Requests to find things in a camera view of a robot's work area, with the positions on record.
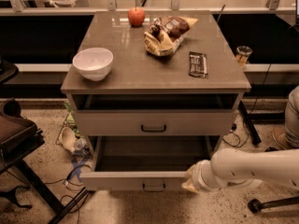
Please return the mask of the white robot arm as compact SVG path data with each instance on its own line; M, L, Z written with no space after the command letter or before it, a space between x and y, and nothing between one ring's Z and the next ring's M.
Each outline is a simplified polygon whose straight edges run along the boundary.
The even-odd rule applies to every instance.
M194 192L258 187L262 182L299 190L299 150L250 153L222 148L211 160L194 164L181 185Z

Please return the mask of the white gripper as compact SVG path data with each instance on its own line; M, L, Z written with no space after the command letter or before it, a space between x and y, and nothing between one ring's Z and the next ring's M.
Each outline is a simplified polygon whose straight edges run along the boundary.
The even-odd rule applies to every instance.
M214 174L210 161L203 160L192 165L185 174L187 180L181 186L187 191L199 193L199 190L204 192L215 192L222 188L223 182Z

